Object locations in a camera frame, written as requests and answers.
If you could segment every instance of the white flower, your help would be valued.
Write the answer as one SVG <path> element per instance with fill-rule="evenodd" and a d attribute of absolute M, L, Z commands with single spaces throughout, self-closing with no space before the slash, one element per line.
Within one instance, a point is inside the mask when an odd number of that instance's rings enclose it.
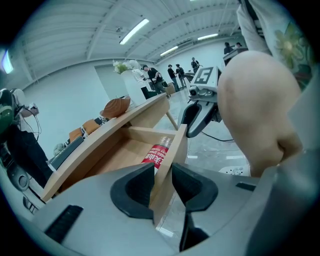
<path fill-rule="evenodd" d="M 123 65 L 125 65 L 128 68 L 128 70 L 132 70 L 132 68 L 133 68 L 132 65 L 128 61 L 124 62 Z"/>
<path fill-rule="evenodd" d="M 118 65 L 120 65 L 121 64 L 121 62 L 119 62 L 119 61 L 113 61 L 113 66 L 114 67 L 116 67 L 116 66 L 118 66 Z"/>
<path fill-rule="evenodd" d="M 130 65 L 132 66 L 133 70 L 138 70 L 140 65 L 138 63 L 138 61 L 136 61 L 135 59 L 131 59 L 129 60 Z"/>

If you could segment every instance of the fluorescent light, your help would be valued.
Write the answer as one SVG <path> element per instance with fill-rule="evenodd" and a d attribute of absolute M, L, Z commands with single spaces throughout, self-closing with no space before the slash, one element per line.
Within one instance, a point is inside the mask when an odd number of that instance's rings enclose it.
<path fill-rule="evenodd" d="M 207 38 L 214 38 L 218 35 L 218 33 L 215 33 L 215 34 L 208 34 L 208 35 L 205 35 L 205 36 L 201 36 L 198 38 L 198 40 L 203 40 L 203 39 L 207 39 Z"/>
<path fill-rule="evenodd" d="M 8 50 L 5 51 L 5 54 L 4 54 L 4 56 L 2 58 L 2 61 L 1 61 L 1 64 L 2 64 L 2 67 L 3 67 L 4 71 L 7 74 L 11 73 L 12 70 L 14 70 L 14 68 L 11 65 L 11 61 L 10 61 L 10 58 L 9 58 Z"/>
<path fill-rule="evenodd" d="M 121 40 L 120 45 L 124 45 L 135 33 L 139 31 L 144 25 L 149 22 L 148 19 L 144 19 L 138 25 L 136 25 L 125 37 Z"/>
<path fill-rule="evenodd" d="M 168 53 L 171 53 L 171 52 L 173 52 L 175 49 L 178 49 L 178 46 L 175 46 L 175 47 L 173 47 L 173 48 L 171 48 L 171 49 L 169 49 L 169 50 L 166 50 L 165 52 L 161 53 L 160 56 L 163 56 L 163 55 L 166 55 L 166 54 L 168 54 Z"/>

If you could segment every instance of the plastic bottle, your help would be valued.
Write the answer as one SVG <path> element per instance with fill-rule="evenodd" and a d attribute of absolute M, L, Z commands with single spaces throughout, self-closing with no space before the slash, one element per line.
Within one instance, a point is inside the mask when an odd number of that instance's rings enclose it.
<path fill-rule="evenodd" d="M 156 175 L 163 159 L 165 158 L 170 146 L 172 139 L 169 137 L 162 137 L 159 143 L 153 145 L 148 154 L 141 163 L 154 163 L 154 175 Z"/>

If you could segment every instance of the red label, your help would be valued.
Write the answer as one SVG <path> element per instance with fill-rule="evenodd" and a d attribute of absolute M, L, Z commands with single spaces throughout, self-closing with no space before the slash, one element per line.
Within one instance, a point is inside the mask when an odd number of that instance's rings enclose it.
<path fill-rule="evenodd" d="M 141 163 L 154 163 L 154 167 L 159 169 L 168 150 L 169 148 L 165 146 L 154 145 Z"/>

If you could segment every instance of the white ceiling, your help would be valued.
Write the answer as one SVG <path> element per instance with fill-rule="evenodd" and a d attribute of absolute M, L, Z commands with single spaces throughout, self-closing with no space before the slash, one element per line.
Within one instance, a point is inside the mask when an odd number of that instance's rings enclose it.
<path fill-rule="evenodd" d="M 238 0 L 48 0 L 9 49 L 15 75 L 5 80 L 12 84 L 23 77 L 30 84 L 92 60 L 157 62 L 162 52 L 198 37 L 239 33 L 237 7 Z M 144 18 L 149 23 L 119 44 Z"/>

